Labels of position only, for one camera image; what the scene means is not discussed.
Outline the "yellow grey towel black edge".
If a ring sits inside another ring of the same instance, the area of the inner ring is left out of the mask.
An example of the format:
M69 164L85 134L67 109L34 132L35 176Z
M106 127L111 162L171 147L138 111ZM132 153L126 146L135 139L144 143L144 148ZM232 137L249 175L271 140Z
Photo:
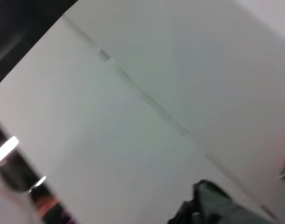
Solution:
M192 200L184 201L167 224L273 224L236 203L217 184L200 180L192 187Z

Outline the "white ceiling light strip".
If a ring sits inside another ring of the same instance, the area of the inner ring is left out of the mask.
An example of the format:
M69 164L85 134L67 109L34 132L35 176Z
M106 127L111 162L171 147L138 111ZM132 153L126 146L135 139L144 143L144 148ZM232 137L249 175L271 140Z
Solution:
M1 147L0 147L0 162L10 154L19 144L18 139L13 136L9 140L7 140Z
M40 178L40 180L38 180L29 190L28 193L30 193L33 189L39 187L40 185L42 185L46 180L46 176L44 175L42 178Z

